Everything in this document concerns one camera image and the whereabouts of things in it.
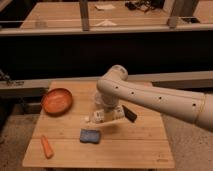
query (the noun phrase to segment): wooden table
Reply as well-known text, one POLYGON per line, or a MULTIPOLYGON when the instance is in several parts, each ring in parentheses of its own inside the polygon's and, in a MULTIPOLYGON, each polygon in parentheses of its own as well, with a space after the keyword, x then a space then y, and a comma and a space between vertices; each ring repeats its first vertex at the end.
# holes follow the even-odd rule
POLYGON ((0 0, 0 12, 3 11, 11 2, 12 0, 0 0))
POLYGON ((95 81, 57 81, 50 89, 63 87, 73 94, 74 105, 63 116, 50 117, 41 111, 23 166, 57 168, 173 168, 174 161, 161 115, 155 111, 120 101, 137 113, 135 123, 119 119, 110 123, 85 123, 97 110, 93 97, 95 81), (79 141, 81 128, 99 129, 100 144, 79 141), (44 134, 54 149, 46 159, 40 142, 44 134))
MULTIPOLYGON (((125 1, 89 2, 90 26, 103 22, 105 19, 117 26, 165 25, 169 14, 161 9, 144 13, 139 10, 130 11, 125 7, 125 1), (95 5, 112 4, 113 10, 98 11, 95 5)), ((39 26, 81 27, 80 8, 78 2, 41 2, 32 9, 21 28, 36 28, 39 26)))
POLYGON ((213 24, 213 0, 200 0, 194 16, 203 24, 213 24))

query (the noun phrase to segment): sponge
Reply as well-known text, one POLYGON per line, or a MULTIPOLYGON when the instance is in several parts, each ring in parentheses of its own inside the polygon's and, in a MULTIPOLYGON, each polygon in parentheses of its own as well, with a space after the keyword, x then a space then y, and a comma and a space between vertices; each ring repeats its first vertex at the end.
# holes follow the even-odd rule
POLYGON ((101 132, 99 130, 81 129, 80 142, 98 144, 100 142, 101 132))

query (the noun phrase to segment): orange carrot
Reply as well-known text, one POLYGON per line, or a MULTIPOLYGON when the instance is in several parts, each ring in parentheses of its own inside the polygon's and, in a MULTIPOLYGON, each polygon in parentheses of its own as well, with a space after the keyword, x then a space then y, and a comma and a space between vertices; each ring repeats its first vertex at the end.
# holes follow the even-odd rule
POLYGON ((54 155, 54 152, 53 152, 53 149, 51 148, 47 138, 44 135, 41 136, 41 144, 43 146, 44 154, 45 154, 46 158, 50 159, 54 155))

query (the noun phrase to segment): orange bowl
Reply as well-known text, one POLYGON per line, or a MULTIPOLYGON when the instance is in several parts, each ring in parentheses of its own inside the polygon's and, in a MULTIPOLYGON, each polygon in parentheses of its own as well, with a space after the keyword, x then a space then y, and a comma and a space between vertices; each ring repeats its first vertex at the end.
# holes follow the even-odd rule
POLYGON ((67 112, 72 106, 72 103, 72 94, 65 88, 50 90, 41 100, 44 111, 53 116, 67 112))

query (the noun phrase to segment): floor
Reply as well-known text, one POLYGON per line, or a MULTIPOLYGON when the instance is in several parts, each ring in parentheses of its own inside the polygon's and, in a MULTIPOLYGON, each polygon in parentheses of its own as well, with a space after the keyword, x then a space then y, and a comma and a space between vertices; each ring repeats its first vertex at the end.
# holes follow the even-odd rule
MULTIPOLYGON (((22 167, 38 116, 11 115, 8 118, 0 138, 0 170, 44 171, 42 168, 22 167)), ((168 171, 212 171, 213 133, 169 116, 163 116, 163 121, 176 164, 175 169, 168 171)))

